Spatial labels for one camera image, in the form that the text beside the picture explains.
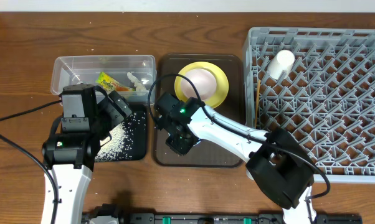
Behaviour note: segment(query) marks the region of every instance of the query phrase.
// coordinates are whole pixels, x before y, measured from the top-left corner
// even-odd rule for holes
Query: yellow snack bag
[[[99,83],[106,91],[133,91],[134,89],[124,86],[114,78],[104,72],[101,72],[96,83]]]

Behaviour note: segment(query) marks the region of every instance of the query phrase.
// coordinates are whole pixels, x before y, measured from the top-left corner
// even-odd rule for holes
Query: metal grid
[[[260,79],[257,128],[288,130],[328,175],[375,176],[375,30],[254,27],[245,47],[248,125]],[[282,49],[296,60],[274,80]]]

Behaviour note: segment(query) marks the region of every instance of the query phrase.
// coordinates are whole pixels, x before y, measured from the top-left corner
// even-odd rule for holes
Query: clear plastic bin
[[[128,79],[131,72],[145,85],[147,91],[119,91],[129,103],[147,105],[151,84],[156,80],[156,62],[152,55],[92,55],[58,57],[52,74],[51,92],[59,95],[63,87],[75,84],[93,84],[101,72],[105,72],[121,84],[132,88],[134,84]],[[155,91],[151,94],[154,103]]]

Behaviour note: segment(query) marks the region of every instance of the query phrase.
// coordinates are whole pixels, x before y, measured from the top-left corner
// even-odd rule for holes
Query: wooden surface
[[[54,60],[63,55],[217,53],[241,58],[254,26],[375,29],[375,14],[0,13],[0,117],[57,100]],[[42,159],[59,105],[0,124],[0,133]],[[149,141],[153,140],[150,132]],[[102,203],[157,212],[258,213],[281,209],[236,169],[161,167],[142,161],[95,164],[84,211]],[[315,184],[314,192],[324,189]],[[375,223],[375,185],[333,184],[313,201],[318,212],[359,213]],[[0,141],[0,223],[39,223],[44,174]]]

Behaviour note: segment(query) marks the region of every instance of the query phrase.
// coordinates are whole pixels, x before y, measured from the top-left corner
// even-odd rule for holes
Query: yellow bowl
[[[227,81],[227,77],[222,69],[220,69],[217,65],[209,62],[190,63],[189,65],[186,65],[184,68],[182,68],[182,70],[179,71],[179,74],[185,76],[186,72],[197,68],[205,69],[211,72],[215,77],[215,80],[217,82],[217,89],[215,93],[210,98],[204,100],[204,102],[211,108],[216,108],[226,99],[227,93],[229,91],[229,82]],[[178,99],[186,102],[188,98],[182,92],[181,82],[182,78],[176,77],[174,84],[175,93]]]

